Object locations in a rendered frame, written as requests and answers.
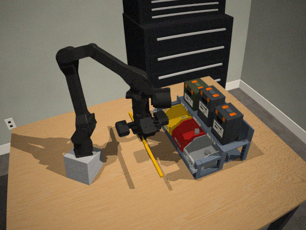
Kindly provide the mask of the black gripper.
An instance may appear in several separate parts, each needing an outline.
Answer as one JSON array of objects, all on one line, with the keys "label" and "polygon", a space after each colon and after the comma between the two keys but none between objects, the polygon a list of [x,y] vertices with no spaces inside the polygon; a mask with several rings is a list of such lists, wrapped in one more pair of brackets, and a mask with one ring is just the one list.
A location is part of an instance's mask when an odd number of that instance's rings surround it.
[{"label": "black gripper", "polygon": [[[144,118],[144,117],[147,117],[147,115],[150,114],[150,113],[151,112],[149,111],[149,109],[146,110],[146,111],[143,111],[143,112],[137,112],[137,111],[133,110],[133,119],[134,119],[133,122],[127,123],[126,120],[116,122],[115,123],[115,128],[117,130],[117,133],[118,133],[119,137],[129,135],[130,134],[129,129],[131,128],[133,134],[137,134],[139,136],[140,140],[143,141],[140,128],[136,127],[136,121],[137,121],[137,118],[139,116],[142,116],[142,118]],[[167,115],[165,114],[165,112],[163,110],[158,111],[158,112],[154,112],[153,116],[154,116],[153,120],[154,119],[156,121],[160,120],[161,126],[165,126],[165,125],[169,124],[169,119],[168,119]]]}]

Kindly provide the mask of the red open bin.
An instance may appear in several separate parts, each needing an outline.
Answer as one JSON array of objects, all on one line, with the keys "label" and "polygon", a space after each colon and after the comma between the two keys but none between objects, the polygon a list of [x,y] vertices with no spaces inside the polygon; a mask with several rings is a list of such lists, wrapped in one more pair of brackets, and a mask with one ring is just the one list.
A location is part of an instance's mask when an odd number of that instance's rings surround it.
[{"label": "red open bin", "polygon": [[[195,128],[199,128],[199,134],[195,135]],[[196,137],[205,135],[206,133],[201,129],[201,127],[196,123],[196,121],[191,118],[182,121],[173,131],[172,138],[179,147],[180,151],[183,153],[183,149]]]}]

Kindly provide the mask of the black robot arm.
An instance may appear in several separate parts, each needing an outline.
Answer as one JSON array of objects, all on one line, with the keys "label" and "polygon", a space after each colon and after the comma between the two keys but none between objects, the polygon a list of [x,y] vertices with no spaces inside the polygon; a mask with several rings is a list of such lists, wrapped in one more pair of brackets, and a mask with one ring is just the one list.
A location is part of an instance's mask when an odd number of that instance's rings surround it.
[{"label": "black robot arm", "polygon": [[[68,46],[60,49],[56,54],[56,61],[66,77],[76,114],[76,131],[71,137],[76,158],[93,155],[93,142],[90,137],[97,123],[95,114],[91,114],[87,109],[78,74],[79,59],[86,57],[93,58],[118,74],[133,89],[126,92],[126,99],[132,99],[133,110],[137,112],[148,110],[149,98],[154,108],[171,108],[172,106],[170,88],[154,88],[145,71],[125,64],[96,44],[91,43],[76,48]],[[136,127],[140,128],[142,137],[147,138],[160,131],[161,122],[153,120],[152,114],[148,114],[147,117],[137,118]]]}]

